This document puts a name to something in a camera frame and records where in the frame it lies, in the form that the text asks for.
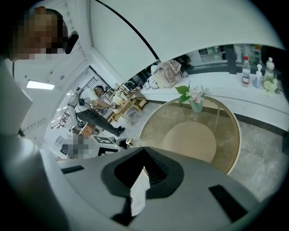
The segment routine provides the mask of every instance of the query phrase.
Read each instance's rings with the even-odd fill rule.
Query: plastic bottle
[[[266,63],[266,71],[264,75],[265,81],[274,77],[274,68],[275,65],[273,63],[273,59],[269,57],[269,60]]]
[[[244,87],[248,87],[250,83],[251,67],[248,61],[248,56],[244,56],[243,68],[242,68],[242,83]]]
[[[258,71],[256,72],[256,77],[255,77],[255,80],[254,80],[254,87],[260,88],[261,79],[262,79],[262,72],[261,72],[262,65],[258,64],[257,68],[258,68]]]

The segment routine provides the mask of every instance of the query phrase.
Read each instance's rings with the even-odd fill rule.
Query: white shirt
[[[95,91],[91,88],[87,88],[85,89],[79,96],[80,99],[84,99],[85,104],[84,106],[79,105],[79,103],[77,103],[76,107],[75,107],[75,112],[81,112],[81,111],[86,111],[88,109],[90,109],[89,104],[91,103],[92,100],[97,100],[99,99],[99,97],[95,94]]]

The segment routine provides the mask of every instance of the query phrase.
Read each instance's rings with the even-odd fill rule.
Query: round table
[[[150,146],[201,159],[229,174],[240,154],[235,115],[220,101],[204,97],[202,112],[178,99],[163,104],[146,121],[134,146]]]

